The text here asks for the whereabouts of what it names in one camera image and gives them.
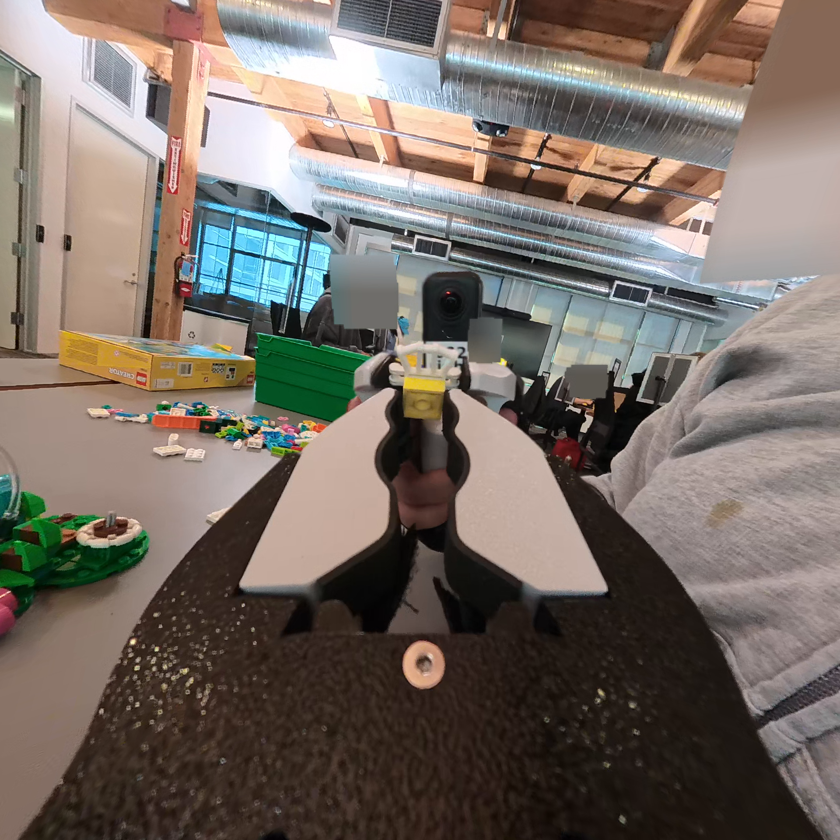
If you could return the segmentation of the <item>white trash bin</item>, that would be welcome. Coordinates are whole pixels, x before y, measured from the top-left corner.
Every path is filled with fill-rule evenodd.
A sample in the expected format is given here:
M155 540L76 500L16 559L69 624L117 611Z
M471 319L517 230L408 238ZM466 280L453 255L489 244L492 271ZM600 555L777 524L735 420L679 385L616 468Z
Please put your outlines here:
M223 345L230 352L247 355L250 321L220 312L184 306L179 341L206 347Z

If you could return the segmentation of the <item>person's right forearm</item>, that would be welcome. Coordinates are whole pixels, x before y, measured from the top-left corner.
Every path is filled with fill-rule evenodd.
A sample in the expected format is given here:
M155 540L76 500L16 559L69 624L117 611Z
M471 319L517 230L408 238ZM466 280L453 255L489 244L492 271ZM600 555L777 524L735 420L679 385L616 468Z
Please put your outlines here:
M749 568L755 434L738 412L683 394L643 421L589 484L668 564L719 634L738 624Z

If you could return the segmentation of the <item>large duct vent grille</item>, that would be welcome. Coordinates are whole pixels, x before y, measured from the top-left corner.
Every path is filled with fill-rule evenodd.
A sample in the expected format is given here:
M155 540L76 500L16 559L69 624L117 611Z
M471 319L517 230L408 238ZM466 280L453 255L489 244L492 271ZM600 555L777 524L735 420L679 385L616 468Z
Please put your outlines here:
M438 56L450 6L449 1L338 1L329 33L368 46Z

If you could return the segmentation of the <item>pile of colourful lego bricks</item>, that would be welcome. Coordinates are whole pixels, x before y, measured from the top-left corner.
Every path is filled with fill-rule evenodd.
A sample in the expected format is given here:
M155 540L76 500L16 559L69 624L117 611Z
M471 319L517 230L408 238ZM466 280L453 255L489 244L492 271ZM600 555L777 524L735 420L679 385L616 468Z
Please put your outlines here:
M159 402L153 411L147 413L129 412L110 405L87 409L87 415L92 419L111 419L118 423L151 426L151 415L154 413L195 415L203 419L198 430L163 428L169 430L169 435L197 432L230 444L234 451L267 451L276 457L300 453L327 426L313 419L291 423L289 418L284 416L271 419L264 415L238 413L204 402Z

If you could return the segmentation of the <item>wooden post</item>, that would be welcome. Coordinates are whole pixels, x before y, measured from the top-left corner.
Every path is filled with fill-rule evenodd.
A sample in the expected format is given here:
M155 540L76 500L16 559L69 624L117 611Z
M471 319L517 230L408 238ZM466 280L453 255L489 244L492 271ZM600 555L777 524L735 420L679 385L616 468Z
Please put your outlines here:
M179 243L179 227L183 208L192 211L193 221L210 67L207 54L200 46L203 23L198 2L170 2L164 14L164 33L172 41L172 68L150 321L150 336L156 340L177 341L182 329L184 299L174 297L173 263L177 256L189 253L189 248L183 248ZM183 138L182 173L177 195L165 191L168 138L172 135Z

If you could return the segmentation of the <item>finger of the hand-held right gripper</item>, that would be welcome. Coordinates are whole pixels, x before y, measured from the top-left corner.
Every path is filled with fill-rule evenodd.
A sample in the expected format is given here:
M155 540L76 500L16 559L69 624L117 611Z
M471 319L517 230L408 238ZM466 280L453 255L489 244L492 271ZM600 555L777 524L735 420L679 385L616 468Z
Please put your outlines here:
M353 390L363 402L391 387L390 365L396 361L394 353L383 351L363 362L354 372Z
M508 403L518 393L518 378L501 363L479 363L469 360L467 393L487 403Z

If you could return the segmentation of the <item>black disc floor lamp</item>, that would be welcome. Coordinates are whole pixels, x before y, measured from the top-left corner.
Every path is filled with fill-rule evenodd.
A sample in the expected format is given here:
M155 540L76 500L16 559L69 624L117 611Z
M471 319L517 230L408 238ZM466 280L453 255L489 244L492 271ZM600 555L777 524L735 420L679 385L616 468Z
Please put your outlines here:
M332 232L332 226L328 222L324 221L322 218L312 216L307 213L295 212L291 214L290 218L295 224L303 228L305 232L301 252L299 279L297 280L296 285L297 295L295 307L299 309L301 305L303 285L306 279L306 272L308 268L308 258L311 248L312 235L314 233L329 234Z

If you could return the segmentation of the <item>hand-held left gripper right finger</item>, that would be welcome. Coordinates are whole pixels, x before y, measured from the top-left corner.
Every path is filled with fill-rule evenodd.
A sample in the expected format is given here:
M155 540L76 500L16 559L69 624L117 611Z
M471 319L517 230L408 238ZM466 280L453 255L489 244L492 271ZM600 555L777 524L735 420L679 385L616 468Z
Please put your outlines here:
M489 567L498 599L603 596L607 584L542 450L507 419L451 392L451 455L465 474L449 514L450 546Z

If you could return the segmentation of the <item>black wall screen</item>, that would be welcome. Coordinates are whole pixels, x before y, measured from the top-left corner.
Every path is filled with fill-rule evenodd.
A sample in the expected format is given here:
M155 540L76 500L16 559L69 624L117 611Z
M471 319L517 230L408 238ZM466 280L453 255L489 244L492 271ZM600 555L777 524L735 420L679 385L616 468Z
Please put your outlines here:
M500 357L523 380L533 380L542 370L543 356L550 339L549 324L504 317Z

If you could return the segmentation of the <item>clear dome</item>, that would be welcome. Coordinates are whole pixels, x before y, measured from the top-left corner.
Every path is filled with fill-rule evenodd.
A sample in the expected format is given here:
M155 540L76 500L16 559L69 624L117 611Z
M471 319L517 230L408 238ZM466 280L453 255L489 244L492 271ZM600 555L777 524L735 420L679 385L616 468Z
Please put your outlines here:
M1 448L1 523L14 522L19 513L21 482L10 454Z

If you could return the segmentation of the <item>white framed panel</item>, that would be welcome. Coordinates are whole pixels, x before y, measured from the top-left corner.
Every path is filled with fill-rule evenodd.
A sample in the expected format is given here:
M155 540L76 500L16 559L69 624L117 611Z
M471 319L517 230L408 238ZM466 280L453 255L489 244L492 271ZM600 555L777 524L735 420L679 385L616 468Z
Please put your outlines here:
M637 402L653 407L669 403L698 363L694 354L652 353L637 392Z

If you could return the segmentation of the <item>white wall vent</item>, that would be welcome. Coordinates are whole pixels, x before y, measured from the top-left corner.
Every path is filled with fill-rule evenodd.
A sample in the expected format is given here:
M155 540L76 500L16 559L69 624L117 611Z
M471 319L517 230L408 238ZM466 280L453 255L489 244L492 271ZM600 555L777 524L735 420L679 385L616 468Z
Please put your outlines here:
M105 40L84 38L81 73L105 99L129 116L134 115L138 71L121 48Z

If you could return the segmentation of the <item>person's right hand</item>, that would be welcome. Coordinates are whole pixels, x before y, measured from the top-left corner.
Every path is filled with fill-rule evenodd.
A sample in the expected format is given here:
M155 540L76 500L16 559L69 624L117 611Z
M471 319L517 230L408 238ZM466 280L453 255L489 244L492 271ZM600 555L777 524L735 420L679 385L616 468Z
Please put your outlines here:
M393 480L402 525L425 531L442 526L455 495L455 484L446 469L421 472L407 460Z

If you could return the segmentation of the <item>white door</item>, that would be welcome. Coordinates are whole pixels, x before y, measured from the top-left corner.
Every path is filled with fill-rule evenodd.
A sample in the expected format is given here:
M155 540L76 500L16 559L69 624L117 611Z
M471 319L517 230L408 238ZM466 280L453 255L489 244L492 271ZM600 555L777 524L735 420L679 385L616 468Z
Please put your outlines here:
M28 157L32 77L1 57L1 347L25 343Z
M80 104L70 117L61 328L144 325L158 159Z

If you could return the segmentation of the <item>yellow lego brick assembly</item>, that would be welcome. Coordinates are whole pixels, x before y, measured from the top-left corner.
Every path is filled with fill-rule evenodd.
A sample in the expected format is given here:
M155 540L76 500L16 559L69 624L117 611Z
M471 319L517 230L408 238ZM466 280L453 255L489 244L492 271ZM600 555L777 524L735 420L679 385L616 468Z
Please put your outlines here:
M398 343L387 366L387 383L402 392L403 415L437 421L443 416L445 394L458 390L466 347L460 343Z

